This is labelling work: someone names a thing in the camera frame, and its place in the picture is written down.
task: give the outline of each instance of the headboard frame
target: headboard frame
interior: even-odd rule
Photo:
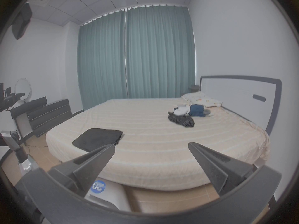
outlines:
[[[201,76],[199,90],[270,135],[279,110],[281,88],[279,79],[223,75]]]

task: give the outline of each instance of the white pillow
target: white pillow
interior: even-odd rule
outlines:
[[[188,93],[181,97],[190,101],[193,105],[203,105],[204,107],[220,107],[222,105],[222,102],[207,96],[201,91]]]

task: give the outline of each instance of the tile floor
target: tile floor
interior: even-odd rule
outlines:
[[[45,171],[50,170],[52,166],[60,163],[58,159],[51,155],[47,147],[45,134],[39,138],[33,136],[26,142],[29,145],[23,145],[26,152],[30,153],[38,165]],[[15,154],[11,153],[5,159],[2,168],[13,185],[20,180],[21,172]],[[143,213],[183,211],[198,207],[219,198],[219,195],[211,184],[182,191],[155,191],[129,186],[124,186],[124,188],[132,210]],[[263,215],[267,213],[268,209],[268,206],[265,207],[254,223],[262,218]]]

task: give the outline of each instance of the curtain pleat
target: curtain pleat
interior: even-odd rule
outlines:
[[[180,97],[195,80],[195,48],[188,8],[151,6],[126,13],[129,98]]]
[[[84,110],[128,98],[124,18],[125,12],[119,11],[80,27],[77,71]]]

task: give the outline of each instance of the beige bed sheet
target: beige bed sheet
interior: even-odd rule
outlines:
[[[212,107],[210,117],[193,117],[185,128],[168,120],[174,99],[114,99],[82,112],[51,129],[49,150],[62,162],[86,152],[72,142],[87,129],[123,131],[115,154],[99,177],[117,183],[155,190],[184,190],[209,183],[188,149],[197,142],[225,155],[253,164],[269,153],[269,137],[255,124],[222,107]]]

